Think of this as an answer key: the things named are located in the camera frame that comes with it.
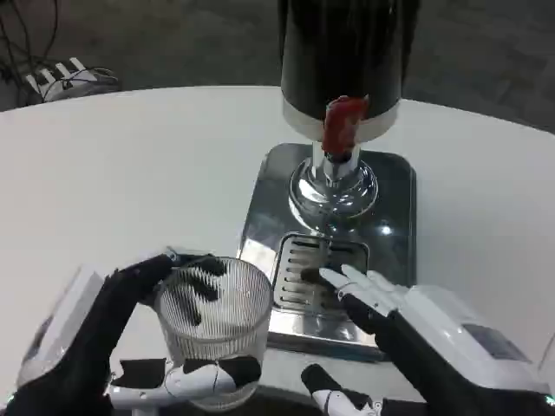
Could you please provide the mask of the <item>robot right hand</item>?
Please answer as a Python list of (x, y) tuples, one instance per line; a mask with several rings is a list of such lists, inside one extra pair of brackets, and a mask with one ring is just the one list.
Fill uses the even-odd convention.
[(311, 364), (301, 373), (324, 415), (552, 415), (554, 394), (532, 361), (455, 293), (396, 285), (343, 264), (302, 271), (336, 295), (348, 318), (420, 394), (420, 402), (373, 398)]

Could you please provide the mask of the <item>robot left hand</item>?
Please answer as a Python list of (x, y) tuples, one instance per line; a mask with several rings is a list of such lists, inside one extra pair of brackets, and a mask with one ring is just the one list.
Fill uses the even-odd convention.
[[(251, 263), (167, 248), (102, 276), (79, 269), (37, 330), (7, 415), (109, 415), (252, 393), (262, 373), (272, 288)], [(135, 307), (157, 314), (168, 354), (110, 358)]]

